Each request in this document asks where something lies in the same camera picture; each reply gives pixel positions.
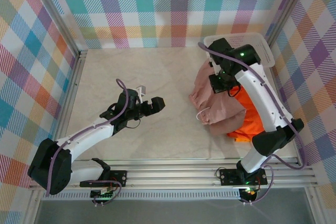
white elastic ear loop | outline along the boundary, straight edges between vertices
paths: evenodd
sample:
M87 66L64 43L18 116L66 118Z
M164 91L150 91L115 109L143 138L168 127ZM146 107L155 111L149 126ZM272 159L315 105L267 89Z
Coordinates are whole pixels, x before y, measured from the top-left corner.
M202 109L201 111L199 111L199 112L197 113L197 115L196 115L196 119L199 120L199 119L198 119L198 115L201 114L203 111L205 111L205 110L207 110L207 109L210 109L210 107L206 107L205 109Z

purple cable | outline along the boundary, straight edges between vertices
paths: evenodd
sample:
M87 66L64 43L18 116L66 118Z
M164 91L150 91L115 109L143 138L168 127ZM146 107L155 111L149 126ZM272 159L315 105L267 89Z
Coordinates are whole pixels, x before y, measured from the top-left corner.
M87 180L86 182L89 182L89 183L114 183L114 184L118 184L118 186L119 186L118 192L111 199L109 199L105 203L102 203L101 204L102 206L105 206L105 205L111 203L115 198L117 198L117 196L119 195L119 193L121 191L121 187L122 187L121 183L118 182L118 181L116 181L116 180ZM97 206L98 203L96 202L96 198L97 198L97 196L94 196L93 203Z
M282 118L284 119L284 121L288 124L288 126L291 128L291 130L294 132L294 134L296 135L296 137L298 138L299 140L299 143L300 145L302 146L302 155L301 155L301 158L302 158L302 166L300 167L295 167L295 166L292 166L290 164L288 164L286 161L284 161L283 159L281 159L278 155L276 154L271 154L271 156L277 158L280 162L282 162L284 165L286 165L287 167L289 168L292 168L292 169L295 169L295 170L302 170L304 169L306 166L307 166L307 154L306 154L306 148L304 147L304 143L303 143L303 140L299 134L299 132L294 128L294 126L289 122L289 120L285 117L285 114L284 112L282 111L281 109L281 106L280 104L277 102L275 96L273 95L273 93L271 92L271 89L266 85L266 83L264 82L263 78L253 69L251 68L249 65L245 64L244 62L240 61L240 60L237 60L235 58L232 58L232 57L229 57L227 55L224 55L224 54L220 54L219 52L215 52L215 51L212 51L210 49L208 49L203 43L199 42L198 43L198 46L200 48L202 48L204 51L207 51L209 52L210 54L213 54L213 55L217 55L219 57L222 57L224 59L227 59L227 60L231 60L231 61L234 61L240 65L242 65L243 67L247 68L248 70L250 70L253 75L261 82L261 84L266 88L269 96L271 97L273 103L275 104L275 106L277 107L280 115L282 116Z
M90 127L87 127L85 128L84 130L82 131L79 131L77 132L75 135L73 135L72 137L69 138L69 140L65 141L57 150L56 152L54 153L53 157L51 158L51 162L50 162L50 166L49 166L49 172L48 172L48 183L47 183L47 192L46 192L46 197L49 196L50 194L50 188L51 188L51 177L52 177L52 171L53 171L53 167L54 167L54 163L55 163L55 160L56 160L56 157L58 155L58 153L61 151L61 149L63 149L67 144L69 144L69 142L72 142L75 138L77 138L79 135L85 133L85 132L88 132L89 130L92 130L92 129L95 129L97 127L100 127L100 126L103 126L103 125L107 125L109 124L110 122L112 122L113 120L117 119L118 117L120 117L126 110L127 108L127 105L128 105L128 91L127 91L127 88L125 86L125 84L120 80L120 79L116 79L116 82L118 84L119 87L121 87L125 93L126 93L126 103L124 105L124 107L122 108L122 110L120 111L120 113L118 115L116 115L115 117L111 118L110 120L106 121L106 122L103 122L103 123L99 123L95 126L90 126Z

